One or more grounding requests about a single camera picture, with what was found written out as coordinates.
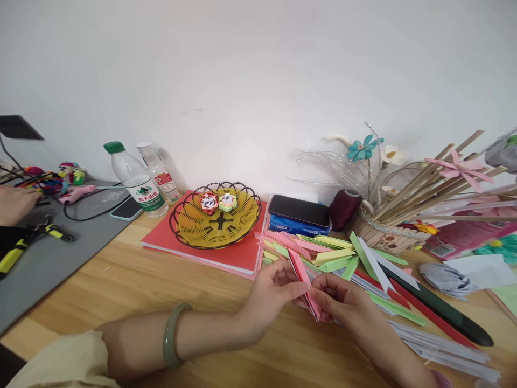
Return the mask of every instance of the blue flower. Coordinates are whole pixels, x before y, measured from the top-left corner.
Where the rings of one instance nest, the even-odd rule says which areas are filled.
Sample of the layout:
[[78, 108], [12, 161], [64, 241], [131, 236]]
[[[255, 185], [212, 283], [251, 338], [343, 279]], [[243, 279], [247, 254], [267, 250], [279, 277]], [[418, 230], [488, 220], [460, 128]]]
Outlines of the blue flower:
[[[346, 157], [348, 159], [352, 159], [353, 162], [357, 162], [357, 160], [362, 159], [370, 159], [373, 154], [372, 150], [377, 147], [377, 140], [374, 140], [370, 143], [373, 135], [368, 135], [365, 137], [365, 141], [361, 144], [359, 140], [354, 141], [354, 143], [348, 148], [348, 155]], [[379, 138], [379, 144], [382, 144], [384, 139]]]

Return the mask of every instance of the person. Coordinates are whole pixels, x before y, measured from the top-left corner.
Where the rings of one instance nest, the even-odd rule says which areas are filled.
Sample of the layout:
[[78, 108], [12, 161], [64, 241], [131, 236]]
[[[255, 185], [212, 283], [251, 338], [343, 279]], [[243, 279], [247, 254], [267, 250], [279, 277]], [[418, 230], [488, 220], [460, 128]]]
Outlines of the person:
[[[36, 201], [33, 192], [0, 188], [0, 233], [14, 233], [8, 229]], [[172, 312], [130, 316], [64, 336], [30, 360], [8, 388], [118, 388], [160, 369], [178, 368], [184, 360], [245, 349], [260, 342], [285, 304], [304, 304], [305, 293], [315, 298], [328, 322], [337, 321], [351, 334], [390, 386], [450, 386], [399, 339], [361, 287], [332, 273], [317, 276], [309, 287], [297, 281], [290, 262], [279, 260], [257, 273], [244, 306], [234, 313], [199, 313], [182, 303]]]

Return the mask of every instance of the pink flower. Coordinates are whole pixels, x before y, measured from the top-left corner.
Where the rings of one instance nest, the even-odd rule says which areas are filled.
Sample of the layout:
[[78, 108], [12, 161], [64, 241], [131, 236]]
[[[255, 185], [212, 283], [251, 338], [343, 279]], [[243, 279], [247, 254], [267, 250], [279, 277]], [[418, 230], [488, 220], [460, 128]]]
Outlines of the pink flower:
[[[485, 196], [477, 198], [467, 199], [472, 204], [482, 203], [494, 203], [500, 202], [498, 196]], [[488, 207], [486, 209], [473, 210], [476, 213], [481, 214], [483, 217], [517, 217], [517, 209], [515, 206], [504, 206], [504, 207]]]
[[446, 178], [454, 178], [459, 176], [460, 174], [465, 178], [465, 180], [471, 184], [471, 186], [476, 190], [478, 193], [482, 193], [483, 189], [481, 188], [481, 185], [479, 182], [477, 182], [472, 176], [480, 178], [486, 182], [494, 183], [494, 180], [486, 176], [485, 174], [482, 174], [481, 172], [477, 172], [476, 170], [480, 170], [483, 168], [483, 165], [479, 163], [476, 160], [471, 161], [462, 161], [459, 158], [458, 153], [456, 150], [451, 150], [452, 155], [452, 163], [436, 160], [436, 159], [430, 159], [425, 158], [427, 162], [435, 163], [440, 166], [446, 167], [443, 171], [440, 171], [440, 175], [446, 177]]

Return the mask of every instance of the white wall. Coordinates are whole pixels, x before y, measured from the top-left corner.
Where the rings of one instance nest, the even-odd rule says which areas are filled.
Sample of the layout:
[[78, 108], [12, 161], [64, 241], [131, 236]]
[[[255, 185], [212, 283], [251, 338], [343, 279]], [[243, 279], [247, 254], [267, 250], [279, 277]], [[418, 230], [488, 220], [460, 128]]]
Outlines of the white wall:
[[362, 140], [367, 120], [418, 159], [512, 129], [516, 20], [512, 0], [0, 0], [0, 114], [46, 138], [6, 143], [23, 164], [114, 178], [103, 143], [154, 140], [183, 189], [328, 202], [335, 189], [286, 179], [329, 180], [295, 147], [338, 150], [322, 137]]

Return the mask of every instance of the green bangle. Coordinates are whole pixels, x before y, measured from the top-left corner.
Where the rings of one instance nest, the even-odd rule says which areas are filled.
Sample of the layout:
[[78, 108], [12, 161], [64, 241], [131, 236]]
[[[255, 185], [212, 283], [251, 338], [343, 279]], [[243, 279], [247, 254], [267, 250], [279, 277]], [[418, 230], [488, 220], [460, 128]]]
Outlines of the green bangle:
[[185, 362], [178, 357], [176, 353], [176, 345], [174, 343], [174, 333], [176, 331], [176, 322], [179, 315], [185, 310], [192, 310], [192, 306], [188, 303], [177, 305], [169, 315], [165, 333], [163, 334], [163, 359], [168, 368], [179, 368]]

